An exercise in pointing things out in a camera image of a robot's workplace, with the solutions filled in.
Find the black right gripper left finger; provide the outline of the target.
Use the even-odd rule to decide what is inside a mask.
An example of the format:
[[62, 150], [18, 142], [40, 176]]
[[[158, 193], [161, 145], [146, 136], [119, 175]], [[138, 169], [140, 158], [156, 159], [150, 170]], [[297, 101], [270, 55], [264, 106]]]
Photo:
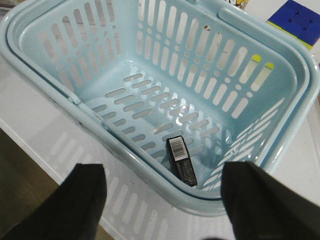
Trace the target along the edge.
[[102, 164], [74, 166], [61, 185], [4, 240], [93, 240], [107, 199]]

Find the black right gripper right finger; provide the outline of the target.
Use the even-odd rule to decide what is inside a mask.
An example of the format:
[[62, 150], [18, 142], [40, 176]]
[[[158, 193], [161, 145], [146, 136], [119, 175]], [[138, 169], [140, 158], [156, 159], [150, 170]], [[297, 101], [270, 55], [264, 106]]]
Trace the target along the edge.
[[320, 208], [252, 162], [226, 162], [221, 197], [237, 240], [318, 240]]

